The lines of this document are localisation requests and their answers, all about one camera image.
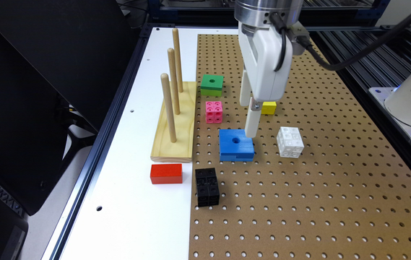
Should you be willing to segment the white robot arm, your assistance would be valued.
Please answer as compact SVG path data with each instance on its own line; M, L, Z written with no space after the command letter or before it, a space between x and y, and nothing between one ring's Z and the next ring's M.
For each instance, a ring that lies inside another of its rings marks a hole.
M235 3L238 42L243 57L240 104L248 108L245 133L256 136L263 103L285 93L293 45L288 30L297 21L302 1L243 0Z

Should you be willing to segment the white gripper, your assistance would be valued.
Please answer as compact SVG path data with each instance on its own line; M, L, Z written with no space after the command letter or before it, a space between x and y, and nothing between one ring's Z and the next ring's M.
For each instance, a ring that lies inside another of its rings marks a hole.
M248 106L245 133L256 136L263 102L278 101L285 93L293 57L293 47L286 41L285 57L278 69L282 36L273 26L252 28L238 24L238 42L243 57L240 105Z

